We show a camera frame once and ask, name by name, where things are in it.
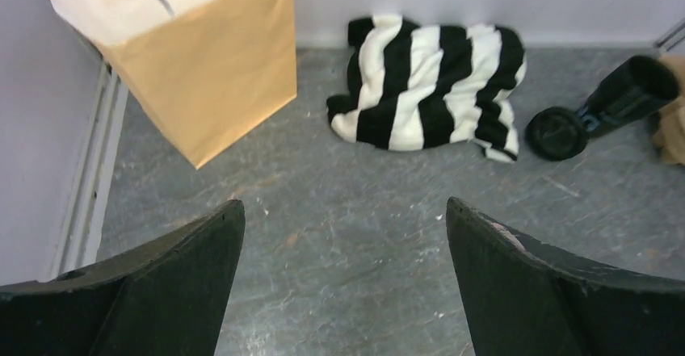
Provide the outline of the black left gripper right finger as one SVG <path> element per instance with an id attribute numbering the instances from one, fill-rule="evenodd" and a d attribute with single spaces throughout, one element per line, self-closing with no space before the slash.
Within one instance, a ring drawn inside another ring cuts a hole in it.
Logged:
<path id="1" fill-rule="evenodd" d="M 446 227 L 476 354 L 683 354 L 683 281 L 578 256 L 457 197 Z"/>

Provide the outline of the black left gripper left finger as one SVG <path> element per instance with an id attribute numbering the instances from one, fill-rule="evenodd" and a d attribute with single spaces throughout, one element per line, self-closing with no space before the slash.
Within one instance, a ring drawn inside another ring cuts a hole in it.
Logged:
<path id="1" fill-rule="evenodd" d="M 3 286 L 2 354 L 214 354 L 245 227 L 230 200 L 107 260 Z"/>

